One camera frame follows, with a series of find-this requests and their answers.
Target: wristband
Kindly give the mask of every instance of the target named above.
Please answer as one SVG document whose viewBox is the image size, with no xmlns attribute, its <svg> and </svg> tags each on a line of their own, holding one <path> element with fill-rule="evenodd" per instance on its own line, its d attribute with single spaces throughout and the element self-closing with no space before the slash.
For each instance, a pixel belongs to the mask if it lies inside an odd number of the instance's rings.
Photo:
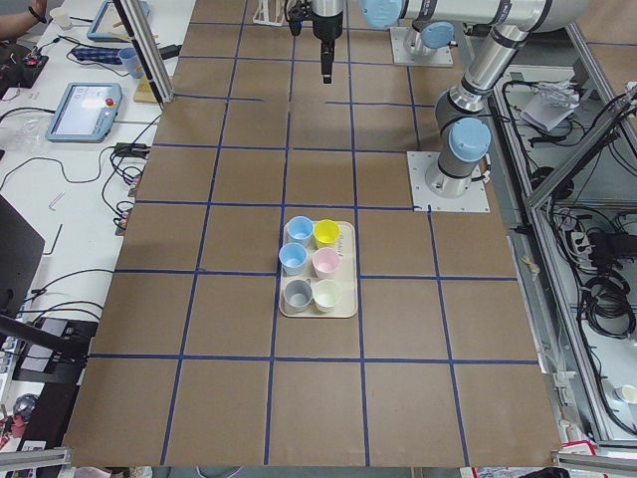
<svg viewBox="0 0 637 478">
<path fill-rule="evenodd" d="M 36 12 L 33 7 L 29 7 L 29 13 L 37 18 L 40 23 L 47 24 L 47 19 L 38 15 L 38 12 Z"/>
</svg>

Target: light blue tablet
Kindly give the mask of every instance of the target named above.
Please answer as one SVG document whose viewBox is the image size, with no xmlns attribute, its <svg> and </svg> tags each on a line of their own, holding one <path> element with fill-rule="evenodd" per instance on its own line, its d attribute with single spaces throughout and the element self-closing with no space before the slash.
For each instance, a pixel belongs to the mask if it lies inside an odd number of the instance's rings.
<svg viewBox="0 0 637 478">
<path fill-rule="evenodd" d="M 150 13 L 148 3 L 139 3 L 141 4 L 143 14 L 147 17 Z M 127 37 L 128 34 L 122 26 L 118 25 L 118 23 L 120 23 L 120 19 L 114 3 L 106 0 L 100 7 L 91 27 L 89 27 L 87 38 L 94 42 L 123 42 L 123 39 L 120 37 Z"/>
<path fill-rule="evenodd" d="M 117 83 L 70 83 L 47 130 L 52 142 L 100 142 L 121 104 Z"/>
</svg>

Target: mounting plate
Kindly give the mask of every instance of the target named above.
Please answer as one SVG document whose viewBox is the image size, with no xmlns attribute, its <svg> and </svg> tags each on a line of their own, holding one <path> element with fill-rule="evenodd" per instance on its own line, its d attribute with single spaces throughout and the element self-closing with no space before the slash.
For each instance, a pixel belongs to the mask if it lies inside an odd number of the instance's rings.
<svg viewBox="0 0 637 478">
<path fill-rule="evenodd" d="M 403 43 L 409 30 L 411 30 L 411 27 L 391 27 L 389 29 L 391 51 L 394 54 L 394 65 L 436 68 L 451 68 L 454 66 L 454 60 L 449 47 L 443 47 L 431 55 L 422 57 L 414 57 L 408 53 Z"/>
<path fill-rule="evenodd" d="M 456 199 L 441 197 L 429 189 L 425 182 L 425 172 L 430 164 L 438 160 L 439 155 L 437 151 L 407 152 L 414 211 L 427 212 L 431 208 L 432 211 L 443 212 L 491 212 L 485 184 L 482 181 L 472 182 L 467 192 Z M 474 177 L 481 174 L 480 167 L 476 166 Z"/>
</svg>

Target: hand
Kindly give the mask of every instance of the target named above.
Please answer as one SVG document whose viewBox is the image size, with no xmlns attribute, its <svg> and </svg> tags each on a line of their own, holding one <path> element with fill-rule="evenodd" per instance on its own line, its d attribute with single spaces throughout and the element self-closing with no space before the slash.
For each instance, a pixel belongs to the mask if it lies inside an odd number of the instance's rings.
<svg viewBox="0 0 637 478">
<path fill-rule="evenodd" d="M 44 17 L 47 14 L 47 0 L 31 0 L 31 8 L 38 15 Z"/>
</svg>

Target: yellow cup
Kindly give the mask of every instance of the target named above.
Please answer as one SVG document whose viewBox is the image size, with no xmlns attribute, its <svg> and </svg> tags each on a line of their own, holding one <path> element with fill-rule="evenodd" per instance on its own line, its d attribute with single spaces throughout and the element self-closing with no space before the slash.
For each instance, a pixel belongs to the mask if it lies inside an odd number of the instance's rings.
<svg viewBox="0 0 637 478">
<path fill-rule="evenodd" d="M 324 219 L 315 224 L 314 235 L 317 248 L 334 247 L 340 235 L 340 227 L 334 221 Z"/>
</svg>

